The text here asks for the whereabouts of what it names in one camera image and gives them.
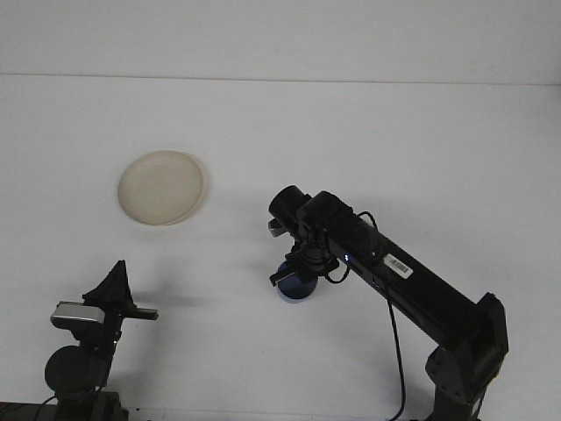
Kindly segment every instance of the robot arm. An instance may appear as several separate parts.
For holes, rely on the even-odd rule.
[[[269,211],[272,234],[295,239],[273,285],[293,274],[311,282],[342,261],[438,344],[426,364],[436,384],[429,420],[477,420],[508,351],[501,302],[487,293],[473,303],[328,192],[311,197],[290,186]]]

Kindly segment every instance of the white wall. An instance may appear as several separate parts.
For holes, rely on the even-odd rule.
[[[561,83],[561,2],[0,3],[0,72]]]

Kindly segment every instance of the barcode label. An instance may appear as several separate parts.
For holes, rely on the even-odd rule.
[[[384,257],[384,263],[386,266],[392,269],[396,274],[401,276],[403,279],[407,279],[413,273],[413,269],[403,263],[401,260],[393,256],[392,254],[386,254]]]

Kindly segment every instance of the beige plate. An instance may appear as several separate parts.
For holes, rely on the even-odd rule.
[[[123,211],[149,225],[169,225],[183,220],[203,192],[202,170],[182,152],[157,151],[134,161],[118,187]]]

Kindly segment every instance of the blue object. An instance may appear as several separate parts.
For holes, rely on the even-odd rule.
[[[279,270],[284,269],[287,263],[284,262],[279,266]],[[314,289],[316,289],[317,279],[312,282],[303,283],[297,274],[284,278],[277,284],[280,296],[286,298],[289,303],[299,303],[307,298]]]

